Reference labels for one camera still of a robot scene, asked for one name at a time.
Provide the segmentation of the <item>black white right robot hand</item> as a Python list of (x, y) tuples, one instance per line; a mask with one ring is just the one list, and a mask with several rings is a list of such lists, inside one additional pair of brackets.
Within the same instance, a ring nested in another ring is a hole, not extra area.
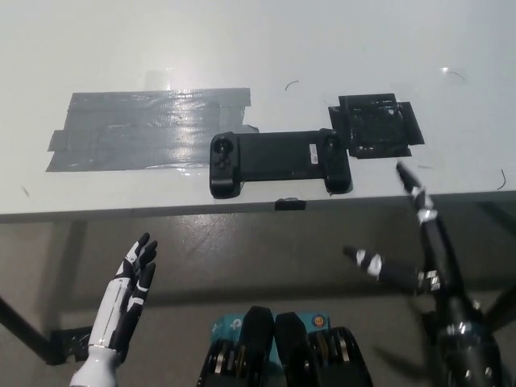
[(414, 296), (432, 295), (442, 329), (461, 333), (484, 330), (483, 314), (466, 294), (454, 248), (430, 194), (402, 162), (397, 163), (396, 170), (418, 220), (425, 255), (424, 268), (399, 264), (378, 253), (351, 246), (345, 246), (343, 254), (382, 284)]

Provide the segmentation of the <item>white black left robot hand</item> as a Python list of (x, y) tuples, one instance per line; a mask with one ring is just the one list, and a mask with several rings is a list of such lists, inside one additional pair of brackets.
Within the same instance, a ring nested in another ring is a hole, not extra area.
[(89, 337), (90, 346), (127, 354), (156, 270), (157, 242), (144, 233), (108, 283)]

